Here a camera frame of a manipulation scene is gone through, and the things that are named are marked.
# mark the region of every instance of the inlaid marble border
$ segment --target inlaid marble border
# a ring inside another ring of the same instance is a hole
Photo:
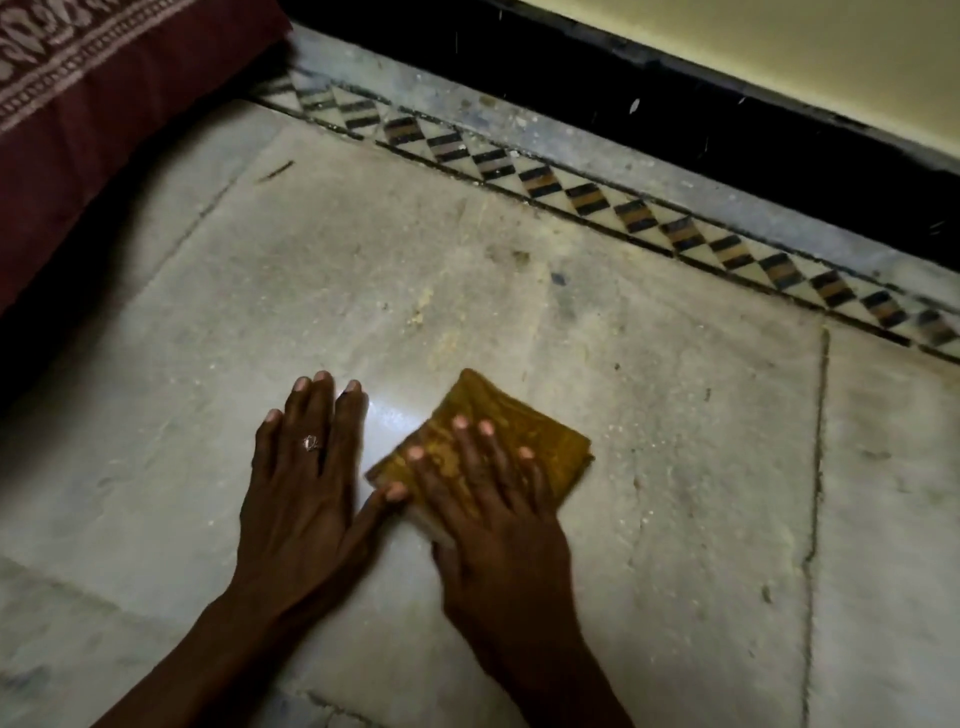
[[[258,103],[960,363],[960,315],[946,306],[709,221],[642,190],[497,144],[365,89],[284,67],[264,74],[249,92]]]

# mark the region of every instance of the folded cloth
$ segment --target folded cloth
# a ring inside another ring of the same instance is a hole
[[[396,481],[406,485],[412,494],[411,515],[431,535],[442,530],[439,520],[427,505],[403,452],[413,445],[423,447],[436,463],[447,487],[454,491],[474,518],[479,518],[453,437],[451,421],[456,415],[464,415],[475,424],[490,420],[508,452],[516,454],[522,446],[535,452],[543,463],[558,502],[566,498],[593,460],[587,437],[501,392],[472,369],[464,369],[430,419],[367,472],[367,479],[374,487]]]

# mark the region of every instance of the black baseboard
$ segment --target black baseboard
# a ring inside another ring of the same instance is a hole
[[[623,39],[576,37],[570,21],[514,3],[281,5],[321,33],[960,272],[960,177],[850,120],[786,108]]]

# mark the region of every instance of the wall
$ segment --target wall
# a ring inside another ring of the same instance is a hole
[[[960,2],[527,2],[960,158]]]

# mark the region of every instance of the diamond pattern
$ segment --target diamond pattern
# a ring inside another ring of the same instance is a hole
[[[440,165],[511,194],[626,235],[638,245],[706,264],[837,315],[893,331],[960,357],[960,317],[855,274],[726,230],[681,209],[590,180],[550,162],[491,143],[453,125],[294,71],[264,79],[251,97],[389,149]]]

